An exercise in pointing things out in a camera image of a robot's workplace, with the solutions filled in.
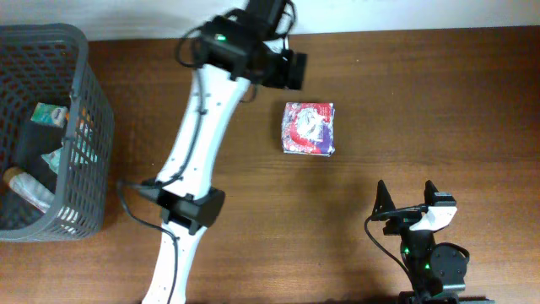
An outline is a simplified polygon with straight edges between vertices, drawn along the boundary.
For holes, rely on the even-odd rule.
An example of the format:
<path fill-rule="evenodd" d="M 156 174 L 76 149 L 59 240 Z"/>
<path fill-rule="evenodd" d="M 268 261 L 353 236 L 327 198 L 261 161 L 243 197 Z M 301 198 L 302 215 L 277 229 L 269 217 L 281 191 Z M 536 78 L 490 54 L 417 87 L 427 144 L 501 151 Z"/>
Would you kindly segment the red purple tissue pack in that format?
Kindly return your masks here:
<path fill-rule="evenodd" d="M 333 103 L 288 102 L 283 111 L 283 152 L 329 157 L 335 152 Z"/>

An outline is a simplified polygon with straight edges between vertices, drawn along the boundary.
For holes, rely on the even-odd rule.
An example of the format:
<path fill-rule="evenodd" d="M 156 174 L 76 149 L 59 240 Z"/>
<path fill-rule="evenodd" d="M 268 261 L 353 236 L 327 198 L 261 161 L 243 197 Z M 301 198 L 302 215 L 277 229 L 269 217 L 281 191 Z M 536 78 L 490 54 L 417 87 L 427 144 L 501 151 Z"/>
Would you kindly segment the teal small tissue pack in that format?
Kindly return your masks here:
<path fill-rule="evenodd" d="M 46 103 L 38 103 L 30 120 L 47 127 L 63 128 L 68 116 L 68 108 Z"/>

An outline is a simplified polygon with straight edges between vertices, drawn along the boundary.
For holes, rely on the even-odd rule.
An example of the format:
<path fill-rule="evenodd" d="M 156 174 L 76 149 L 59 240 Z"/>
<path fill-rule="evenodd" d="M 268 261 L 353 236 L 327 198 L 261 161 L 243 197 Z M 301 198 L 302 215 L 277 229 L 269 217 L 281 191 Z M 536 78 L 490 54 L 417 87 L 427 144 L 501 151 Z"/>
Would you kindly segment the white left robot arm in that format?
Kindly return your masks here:
<path fill-rule="evenodd" d="M 287 47 L 297 20 L 291 1 L 251 0 L 185 33 L 192 86 L 167 161 L 140 194 L 161 208 L 161 243 L 145 303 L 183 303 L 199 242 L 214 224 L 225 193 L 212 186 L 226 128 L 249 89 L 300 90 L 307 56 Z"/>

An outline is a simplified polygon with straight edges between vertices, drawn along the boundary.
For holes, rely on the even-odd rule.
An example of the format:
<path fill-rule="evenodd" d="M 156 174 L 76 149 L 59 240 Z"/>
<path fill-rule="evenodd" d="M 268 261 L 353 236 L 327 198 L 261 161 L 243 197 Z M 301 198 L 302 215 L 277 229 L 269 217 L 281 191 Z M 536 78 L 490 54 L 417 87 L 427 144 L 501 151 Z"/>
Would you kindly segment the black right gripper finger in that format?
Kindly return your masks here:
<path fill-rule="evenodd" d="M 377 182 L 375 204 L 372 213 L 381 214 L 394 211 L 395 209 L 396 206 L 392 201 L 392 197 L 387 190 L 386 184 L 383 180 L 379 180 Z"/>
<path fill-rule="evenodd" d="M 450 193 L 440 192 L 431 180 L 425 183 L 424 203 L 430 207 L 455 207 L 456 200 Z"/>

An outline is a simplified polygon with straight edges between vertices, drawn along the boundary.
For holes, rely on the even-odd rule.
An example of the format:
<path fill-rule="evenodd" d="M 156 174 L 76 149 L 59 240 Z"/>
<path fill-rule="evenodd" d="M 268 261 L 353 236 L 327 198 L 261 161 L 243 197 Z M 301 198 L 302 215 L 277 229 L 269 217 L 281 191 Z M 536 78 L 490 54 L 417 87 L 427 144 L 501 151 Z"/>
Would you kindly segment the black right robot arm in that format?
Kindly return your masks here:
<path fill-rule="evenodd" d="M 385 255 L 398 264 L 412 287 L 402 291 L 398 303 L 491 303 L 485 297 L 461 297 L 466 289 L 465 276 L 470 252 L 457 244 L 436 242 L 435 233 L 445 229 L 457 212 L 456 200 L 441 192 L 428 180 L 424 201 L 414 206 L 398 208 L 386 184 L 377 183 L 374 208 L 364 221 L 364 231 Z M 383 222 L 385 236 L 401 238 L 399 256 L 384 248 L 370 233 L 369 223 Z"/>

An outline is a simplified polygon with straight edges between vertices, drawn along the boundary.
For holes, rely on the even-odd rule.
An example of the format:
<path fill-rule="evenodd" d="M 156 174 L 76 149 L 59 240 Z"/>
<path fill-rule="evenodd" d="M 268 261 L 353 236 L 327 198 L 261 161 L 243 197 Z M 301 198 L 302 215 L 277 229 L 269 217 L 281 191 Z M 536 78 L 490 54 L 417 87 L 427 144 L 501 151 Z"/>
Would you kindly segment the orange small tissue pack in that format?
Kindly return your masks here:
<path fill-rule="evenodd" d="M 90 110 L 83 107 L 78 118 L 78 129 L 87 140 L 92 139 L 94 131 L 94 117 Z"/>

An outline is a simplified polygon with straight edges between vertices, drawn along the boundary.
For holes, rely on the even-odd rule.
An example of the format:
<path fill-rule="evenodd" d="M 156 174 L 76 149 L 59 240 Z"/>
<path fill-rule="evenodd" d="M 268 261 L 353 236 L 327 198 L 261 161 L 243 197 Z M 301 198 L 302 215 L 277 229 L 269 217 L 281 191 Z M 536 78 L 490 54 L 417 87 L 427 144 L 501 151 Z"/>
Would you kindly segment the white cream tube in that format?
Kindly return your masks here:
<path fill-rule="evenodd" d="M 3 173 L 3 181 L 27 203 L 46 213 L 54 202 L 55 195 L 31 174 L 19 167 L 11 167 Z"/>

